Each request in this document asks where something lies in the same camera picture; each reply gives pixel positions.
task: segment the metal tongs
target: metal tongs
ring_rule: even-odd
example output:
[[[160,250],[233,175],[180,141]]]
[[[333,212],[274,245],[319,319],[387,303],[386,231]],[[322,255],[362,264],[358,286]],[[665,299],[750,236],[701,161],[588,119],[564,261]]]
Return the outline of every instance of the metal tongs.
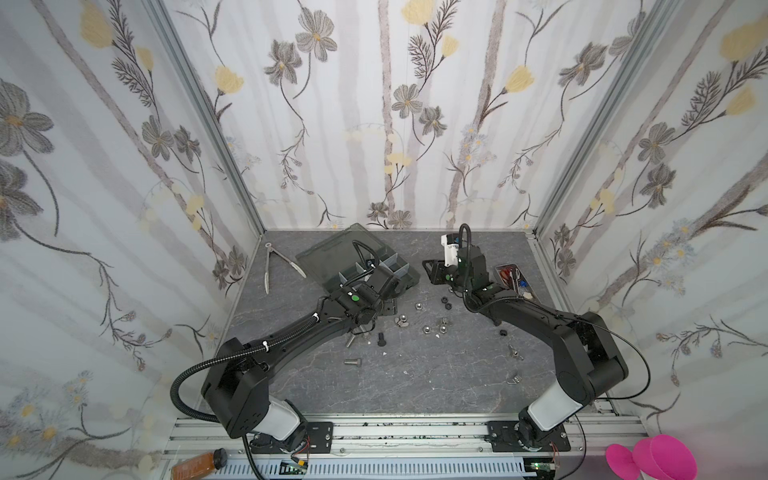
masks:
[[[295,271],[299,272],[301,276],[306,278],[306,273],[304,273],[304,270],[301,270],[301,267],[296,265],[294,262],[291,261],[290,258],[286,257],[282,253],[275,250],[274,247],[272,247],[271,243],[265,243],[264,246],[266,247],[266,265],[264,266],[264,290],[266,291],[266,294],[270,294],[270,254],[271,253],[277,253],[277,256],[288,262],[290,266],[294,268]]]

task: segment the orange bottle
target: orange bottle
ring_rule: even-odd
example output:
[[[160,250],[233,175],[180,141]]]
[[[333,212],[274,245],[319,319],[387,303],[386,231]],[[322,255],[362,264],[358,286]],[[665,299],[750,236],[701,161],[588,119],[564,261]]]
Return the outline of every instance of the orange bottle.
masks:
[[[227,450],[218,449],[190,458],[170,470],[173,480],[198,480],[227,465]]]

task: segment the gray marble tabletop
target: gray marble tabletop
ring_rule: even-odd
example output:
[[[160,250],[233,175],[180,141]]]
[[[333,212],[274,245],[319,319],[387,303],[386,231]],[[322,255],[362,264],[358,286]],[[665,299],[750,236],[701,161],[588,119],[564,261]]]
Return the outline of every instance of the gray marble tabletop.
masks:
[[[326,231],[270,231],[263,242],[295,259],[326,239]],[[409,318],[400,328],[394,317],[380,317],[369,339],[358,336],[350,348],[348,336],[322,344],[278,372],[270,394],[291,400],[304,413],[513,413],[540,396],[554,381],[551,350],[540,340],[507,323],[494,327],[480,314],[468,312],[445,285],[432,285],[422,260],[442,258],[439,232],[376,232],[383,242],[422,273],[418,285],[398,298],[399,313]],[[551,305],[531,248],[523,233],[475,232],[472,243],[486,256],[488,269],[516,263],[544,305]],[[264,257],[260,247],[243,288],[240,302],[224,338],[243,343],[265,336],[311,312],[323,289],[303,279],[287,263],[270,260],[270,294],[264,292]],[[446,310],[441,297],[453,304]],[[421,302],[422,310],[415,304]],[[441,317],[448,332],[434,331]],[[424,334],[429,325],[433,332]],[[506,329],[508,336],[500,336]],[[384,332],[386,346],[376,345]],[[509,355],[512,344],[523,360]],[[360,358],[362,367],[344,365]],[[515,373],[517,385],[507,384]]]

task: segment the wall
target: wall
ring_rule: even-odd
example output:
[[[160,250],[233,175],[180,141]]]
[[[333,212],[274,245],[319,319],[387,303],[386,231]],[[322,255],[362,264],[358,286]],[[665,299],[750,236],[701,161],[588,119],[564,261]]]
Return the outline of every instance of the wall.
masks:
[[[765,478],[766,14],[684,2],[540,236],[578,311],[650,363],[621,408],[686,442],[702,479]],[[619,396],[646,380],[624,350]]]
[[[530,228],[652,2],[165,4],[270,228]]]
[[[145,478],[256,238],[139,2],[6,2],[0,52],[3,475]]]

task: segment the pink object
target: pink object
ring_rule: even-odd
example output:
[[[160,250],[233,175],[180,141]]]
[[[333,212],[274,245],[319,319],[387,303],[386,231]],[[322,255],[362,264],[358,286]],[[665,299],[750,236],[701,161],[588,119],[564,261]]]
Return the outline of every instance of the pink object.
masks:
[[[623,480],[637,480],[640,467],[632,459],[632,452],[623,445],[613,444],[605,449],[605,459],[608,466]]]
[[[642,470],[658,480],[694,480],[698,473],[696,459],[680,440],[670,435],[656,435],[642,439],[635,446],[631,458],[628,450],[611,445],[605,452],[611,470],[623,480],[636,480],[634,470]]]

